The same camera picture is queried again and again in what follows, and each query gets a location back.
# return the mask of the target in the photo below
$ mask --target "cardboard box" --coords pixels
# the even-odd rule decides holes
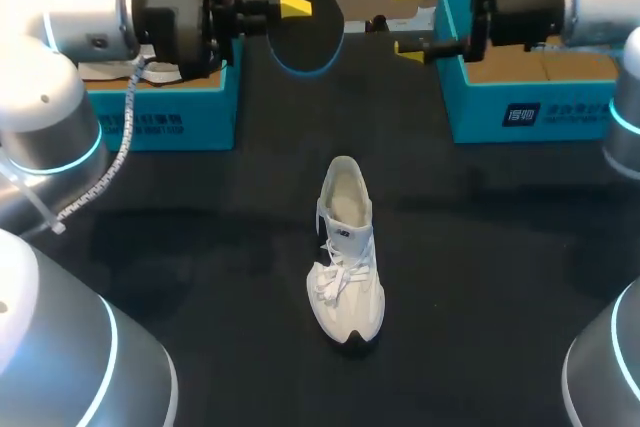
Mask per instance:
[[[135,95],[133,151],[230,150],[235,141],[242,42],[235,65],[208,79],[154,87],[141,80]],[[128,80],[86,81],[107,147],[122,141]]]
[[[470,22],[469,0],[438,0],[434,37],[466,36]],[[457,143],[602,138],[618,76],[605,55],[522,46],[489,46],[483,62],[466,64],[459,56],[436,66]]]

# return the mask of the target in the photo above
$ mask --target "shoe insole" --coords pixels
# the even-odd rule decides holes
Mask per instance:
[[[331,196],[331,215],[338,222],[350,227],[365,225],[366,209],[361,199],[358,182],[348,174],[336,176]]]
[[[344,16],[336,0],[311,2],[310,17],[282,19],[267,37],[275,58],[297,75],[320,75],[335,61],[344,36]]]

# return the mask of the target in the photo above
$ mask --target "cardboard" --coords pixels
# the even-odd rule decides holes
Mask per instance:
[[[129,79],[118,80],[85,80],[84,85],[88,91],[100,90],[127,90]],[[175,84],[152,85],[145,80],[140,80],[137,85],[138,90],[193,90],[193,89],[218,89],[221,85],[221,72],[216,71],[206,79],[195,79],[188,82],[177,82]]]
[[[525,52],[522,46],[493,47],[490,45],[482,62],[465,64],[469,82],[544,82],[547,73],[542,53]]]
[[[562,45],[559,38],[547,43]],[[487,48],[482,62],[466,63],[470,83],[613,80],[616,62],[607,55],[583,52],[525,52],[522,46]]]

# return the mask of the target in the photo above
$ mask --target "shoe tongue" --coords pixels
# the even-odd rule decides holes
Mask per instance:
[[[351,227],[327,216],[327,236],[333,246],[347,257],[359,257],[367,246],[373,227]]]

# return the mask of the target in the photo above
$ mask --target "box label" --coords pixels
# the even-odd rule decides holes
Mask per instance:
[[[106,135],[122,135],[124,115],[99,115]],[[133,121],[135,135],[182,135],[184,127],[180,114],[142,114]]]
[[[540,103],[509,104],[502,121],[503,127],[531,127],[536,123]]]
[[[597,124],[609,119],[609,103],[552,104],[542,117],[545,124]]]

